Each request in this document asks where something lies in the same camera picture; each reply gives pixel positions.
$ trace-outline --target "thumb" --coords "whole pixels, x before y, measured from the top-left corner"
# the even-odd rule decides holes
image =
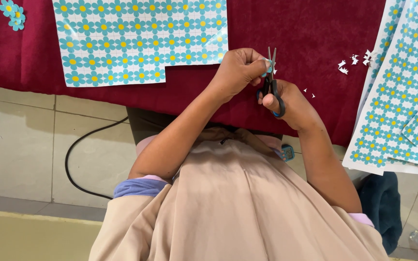
[[[278,103],[278,100],[275,98],[275,96],[272,93],[267,94],[262,99],[262,104],[267,109],[273,110],[275,111],[275,113],[280,113],[280,105]]]
[[[270,67],[270,62],[267,59],[260,59],[257,61],[252,62],[250,65],[246,65],[247,75],[249,76],[249,80],[255,79],[265,72],[267,72],[267,68]]]

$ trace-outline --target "stack of sticker sheets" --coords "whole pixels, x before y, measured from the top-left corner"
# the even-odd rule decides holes
[[[225,0],[53,0],[69,87],[165,82],[165,66],[222,61]]]
[[[343,166],[418,173],[418,0],[387,1],[376,48]]]

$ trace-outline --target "dark blue cloth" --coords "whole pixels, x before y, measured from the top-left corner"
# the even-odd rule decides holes
[[[403,232],[398,177],[388,171],[383,176],[371,174],[359,190],[359,198],[362,212],[382,235],[386,253],[391,254],[398,246]]]
[[[165,185],[165,181],[147,178],[133,178],[122,181],[114,190],[114,198],[121,196],[157,196]]]

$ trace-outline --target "dark pants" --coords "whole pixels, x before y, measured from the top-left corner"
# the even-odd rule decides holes
[[[172,121],[174,121],[177,116],[158,113],[152,110],[143,110],[138,108],[127,107],[128,119],[130,121],[131,132],[133,134],[133,139],[135,139],[135,144],[138,144],[140,141],[159,134],[163,129],[165,129]],[[212,127],[223,127],[228,131],[235,132],[238,128],[223,125],[221,123],[208,122],[205,129]],[[282,134],[274,134],[270,132],[264,132],[259,130],[249,130],[252,134],[257,135],[268,135],[273,136],[282,140]]]

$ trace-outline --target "black cable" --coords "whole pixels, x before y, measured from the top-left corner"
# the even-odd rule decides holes
[[[81,191],[83,191],[83,192],[86,192],[86,193],[88,193],[88,194],[91,194],[91,195],[100,196],[100,197],[107,198],[107,199],[112,199],[110,196],[106,196],[106,195],[102,195],[102,194],[98,194],[98,193],[94,193],[94,192],[88,191],[88,190],[86,190],[86,189],[84,189],[84,188],[82,188],[82,187],[78,186],[78,185],[75,183],[75,181],[73,181],[72,177],[70,176],[70,172],[69,172],[69,165],[68,165],[68,163],[69,163],[69,155],[70,155],[70,153],[72,152],[73,147],[75,147],[75,145],[77,145],[77,143],[79,143],[81,140],[85,139],[85,138],[86,138],[86,137],[88,137],[89,135],[91,135],[91,134],[93,134],[93,133],[95,133],[95,132],[98,132],[98,131],[105,130],[105,129],[110,128],[110,127],[114,127],[115,125],[118,125],[118,124],[120,124],[120,123],[122,123],[122,122],[126,121],[127,119],[128,119],[128,117],[126,117],[125,119],[123,119],[123,120],[121,120],[121,121],[118,121],[118,122],[116,122],[116,123],[113,123],[113,124],[111,124],[111,125],[108,125],[108,126],[106,126],[106,127],[102,127],[102,128],[97,129],[97,130],[90,131],[89,133],[86,133],[86,134],[85,134],[85,135],[83,135],[81,138],[79,138],[78,140],[76,140],[76,141],[75,141],[75,142],[74,142],[74,143],[70,146],[70,148],[69,148],[69,150],[67,151],[67,154],[66,154],[66,173],[67,173],[67,178],[69,178],[70,183],[72,183],[72,185],[74,185],[74,187],[78,188],[79,190],[81,190]]]

